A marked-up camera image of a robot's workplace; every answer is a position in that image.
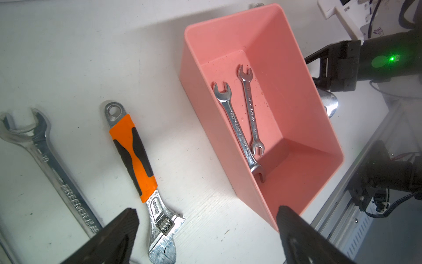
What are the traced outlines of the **aluminium mounting rail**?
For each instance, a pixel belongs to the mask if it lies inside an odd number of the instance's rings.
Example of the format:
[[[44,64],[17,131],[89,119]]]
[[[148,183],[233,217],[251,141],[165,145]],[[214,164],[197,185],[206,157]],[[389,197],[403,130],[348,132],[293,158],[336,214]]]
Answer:
[[[312,222],[358,264],[422,261],[422,103],[392,107]]]

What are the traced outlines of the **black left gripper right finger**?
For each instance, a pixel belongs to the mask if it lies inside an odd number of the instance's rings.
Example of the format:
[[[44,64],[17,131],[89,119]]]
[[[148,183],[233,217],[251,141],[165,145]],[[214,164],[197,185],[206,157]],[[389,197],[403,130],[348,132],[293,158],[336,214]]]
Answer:
[[[352,264],[293,209],[280,206],[276,216],[288,264]]]

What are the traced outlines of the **orange handled adjustable wrench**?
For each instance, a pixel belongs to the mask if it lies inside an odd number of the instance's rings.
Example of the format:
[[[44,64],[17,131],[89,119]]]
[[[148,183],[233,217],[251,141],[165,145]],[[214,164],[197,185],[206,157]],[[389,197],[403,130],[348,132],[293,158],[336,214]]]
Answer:
[[[146,205],[151,222],[148,257],[153,264],[176,263],[174,235],[185,219],[166,207],[149,162],[145,147],[134,122],[122,104],[111,101],[105,105],[109,133],[132,179],[141,201]]]

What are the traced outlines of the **pink plastic storage box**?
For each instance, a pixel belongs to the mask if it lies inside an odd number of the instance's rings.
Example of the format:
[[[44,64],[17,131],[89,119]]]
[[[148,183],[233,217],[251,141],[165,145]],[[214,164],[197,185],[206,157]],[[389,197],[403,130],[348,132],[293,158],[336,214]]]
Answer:
[[[229,84],[232,104],[251,141],[240,66],[252,69],[251,90],[266,179],[249,169],[213,85]],[[283,9],[276,3],[189,25],[180,82],[237,197],[277,227],[284,205],[297,214],[312,203],[344,161],[320,96]]]

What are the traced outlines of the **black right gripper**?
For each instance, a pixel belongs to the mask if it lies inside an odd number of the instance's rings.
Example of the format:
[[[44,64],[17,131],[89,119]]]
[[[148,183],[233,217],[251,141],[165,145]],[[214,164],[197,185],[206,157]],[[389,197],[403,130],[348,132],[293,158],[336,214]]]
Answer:
[[[360,40],[340,41],[307,56],[306,64],[320,60],[315,86],[329,92],[355,91],[361,45]]]

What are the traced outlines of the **small double open wrench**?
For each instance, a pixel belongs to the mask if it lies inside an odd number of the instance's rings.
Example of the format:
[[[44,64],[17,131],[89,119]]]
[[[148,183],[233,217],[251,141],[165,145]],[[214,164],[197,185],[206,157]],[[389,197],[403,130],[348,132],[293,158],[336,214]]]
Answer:
[[[237,77],[242,82],[247,106],[247,112],[249,117],[249,123],[251,128],[252,134],[252,143],[251,143],[251,150],[254,155],[263,156],[265,152],[265,146],[261,142],[258,133],[258,126],[256,120],[256,111],[254,109],[253,98],[252,98],[252,89],[251,89],[251,82],[253,80],[253,71],[251,68],[247,69],[247,72],[244,72],[244,65],[239,65],[237,70]]]

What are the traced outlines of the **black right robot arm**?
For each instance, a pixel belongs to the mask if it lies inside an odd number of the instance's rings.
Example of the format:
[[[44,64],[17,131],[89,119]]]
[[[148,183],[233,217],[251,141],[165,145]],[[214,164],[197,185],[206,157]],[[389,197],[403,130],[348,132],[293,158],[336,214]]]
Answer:
[[[413,21],[405,13],[413,1],[404,1],[398,14],[402,33],[380,35],[375,33],[374,21],[380,1],[318,1],[326,19],[337,16],[350,40],[327,45],[305,58],[310,64],[319,60],[319,75],[313,81],[317,88],[329,92],[347,92],[356,89],[359,81],[384,81],[393,77],[422,73],[422,3],[418,2]],[[363,5],[369,15],[368,30],[349,16],[353,5]]]

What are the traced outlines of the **silver open end wrench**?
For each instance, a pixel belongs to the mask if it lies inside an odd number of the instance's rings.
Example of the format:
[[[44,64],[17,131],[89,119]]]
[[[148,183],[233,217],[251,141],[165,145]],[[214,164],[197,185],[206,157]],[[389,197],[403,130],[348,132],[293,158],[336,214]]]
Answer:
[[[243,151],[243,154],[248,164],[250,172],[252,173],[253,176],[259,177],[260,181],[264,183],[266,180],[265,170],[263,166],[257,162],[251,150],[249,149],[249,145],[246,141],[244,132],[239,124],[238,118],[235,114],[235,111],[231,103],[231,97],[232,97],[231,88],[226,82],[224,83],[224,85],[225,85],[225,91],[220,92],[218,89],[217,83],[213,83],[212,90],[214,92],[214,95],[226,112],[226,115],[233,128],[233,131],[237,137],[237,141],[240,145],[240,148]]]

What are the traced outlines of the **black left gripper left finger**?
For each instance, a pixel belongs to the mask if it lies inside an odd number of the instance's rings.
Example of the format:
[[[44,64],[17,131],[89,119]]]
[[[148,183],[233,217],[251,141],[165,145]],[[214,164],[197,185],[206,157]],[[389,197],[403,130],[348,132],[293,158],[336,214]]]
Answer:
[[[137,211],[127,208],[64,264],[128,264],[139,227]]]

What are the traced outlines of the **silver combination wrench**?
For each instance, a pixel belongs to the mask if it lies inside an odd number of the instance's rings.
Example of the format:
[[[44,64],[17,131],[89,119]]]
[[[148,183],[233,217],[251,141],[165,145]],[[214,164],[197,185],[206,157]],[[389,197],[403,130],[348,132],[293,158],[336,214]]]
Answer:
[[[14,126],[14,119],[9,113],[1,113],[1,139],[21,146],[34,158],[82,229],[92,238],[103,227],[72,177],[55,156],[49,140],[48,119],[36,108],[31,111],[35,123],[23,129]]]

